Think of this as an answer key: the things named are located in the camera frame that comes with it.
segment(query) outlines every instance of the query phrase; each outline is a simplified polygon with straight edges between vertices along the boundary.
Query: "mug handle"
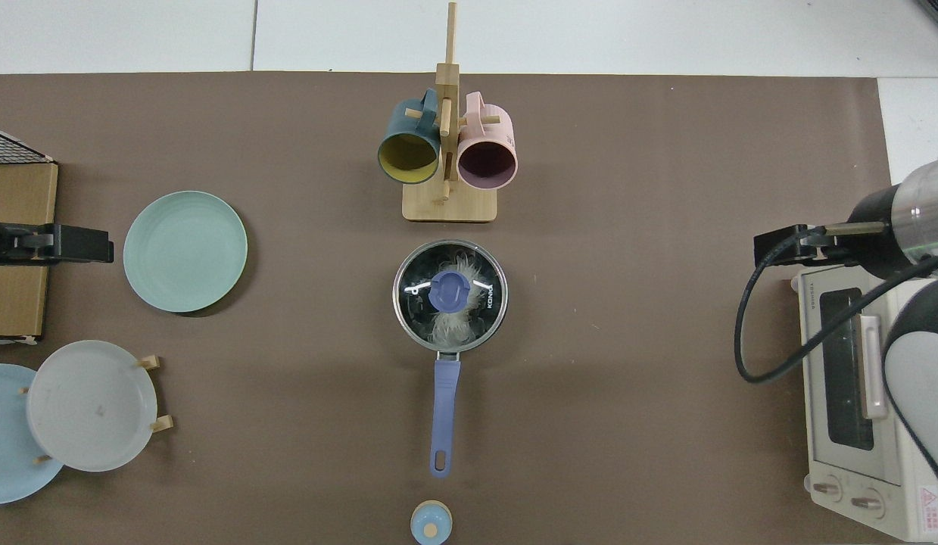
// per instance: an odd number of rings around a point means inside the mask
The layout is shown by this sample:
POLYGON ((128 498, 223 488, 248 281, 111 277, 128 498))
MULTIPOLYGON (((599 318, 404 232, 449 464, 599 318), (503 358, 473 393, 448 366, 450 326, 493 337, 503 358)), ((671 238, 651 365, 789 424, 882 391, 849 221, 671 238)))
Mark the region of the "mug handle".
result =
POLYGON ((472 127, 485 135, 485 125, 482 124, 482 93, 475 91, 466 95, 466 127, 472 127))
POLYGON ((421 118, 418 120, 418 130, 430 131, 438 116, 438 93, 434 89, 425 89, 425 96, 421 99, 421 118))

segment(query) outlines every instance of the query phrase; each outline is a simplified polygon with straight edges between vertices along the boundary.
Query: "light green plate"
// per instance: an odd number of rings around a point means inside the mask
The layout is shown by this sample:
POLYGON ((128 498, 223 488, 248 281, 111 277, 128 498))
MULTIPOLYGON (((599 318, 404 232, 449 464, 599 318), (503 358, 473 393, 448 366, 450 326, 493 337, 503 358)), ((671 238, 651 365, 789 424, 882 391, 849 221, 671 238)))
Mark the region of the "light green plate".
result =
POLYGON ((123 249, 132 289, 171 313, 191 313, 223 299, 246 263, 247 232, 240 216, 202 191, 153 201, 132 222, 123 249))

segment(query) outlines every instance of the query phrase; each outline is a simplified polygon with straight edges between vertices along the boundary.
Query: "pink mug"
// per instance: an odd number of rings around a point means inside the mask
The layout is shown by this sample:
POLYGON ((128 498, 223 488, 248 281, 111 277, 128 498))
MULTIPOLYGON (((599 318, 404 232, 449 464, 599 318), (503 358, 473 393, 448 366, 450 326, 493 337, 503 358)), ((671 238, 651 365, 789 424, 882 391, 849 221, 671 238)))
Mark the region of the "pink mug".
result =
POLYGON ((499 189, 513 181, 518 163, 513 120, 503 108, 466 96, 466 126, 459 131, 459 179, 477 189, 499 189), (497 123, 483 123, 499 117, 497 123))

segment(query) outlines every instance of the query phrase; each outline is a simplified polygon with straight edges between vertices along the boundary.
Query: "mug rack base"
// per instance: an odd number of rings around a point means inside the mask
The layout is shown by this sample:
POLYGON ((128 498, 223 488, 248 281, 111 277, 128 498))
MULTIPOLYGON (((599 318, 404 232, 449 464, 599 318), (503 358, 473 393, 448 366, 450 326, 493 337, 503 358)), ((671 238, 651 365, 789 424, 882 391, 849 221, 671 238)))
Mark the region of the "mug rack base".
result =
POLYGON ((496 220, 497 190, 475 189, 461 180, 448 183, 444 169, 427 182, 402 187, 402 215, 409 221, 488 223, 496 220))

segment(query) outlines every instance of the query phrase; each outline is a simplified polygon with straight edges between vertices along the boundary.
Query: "wire rack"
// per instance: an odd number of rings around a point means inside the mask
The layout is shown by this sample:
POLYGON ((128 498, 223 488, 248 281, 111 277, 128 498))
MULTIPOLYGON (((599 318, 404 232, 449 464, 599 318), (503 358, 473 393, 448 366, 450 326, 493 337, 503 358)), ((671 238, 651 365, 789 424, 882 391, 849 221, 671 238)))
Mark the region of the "wire rack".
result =
POLYGON ((29 148, 12 135, 0 131, 0 165, 30 165, 54 163, 55 160, 40 151, 29 148))

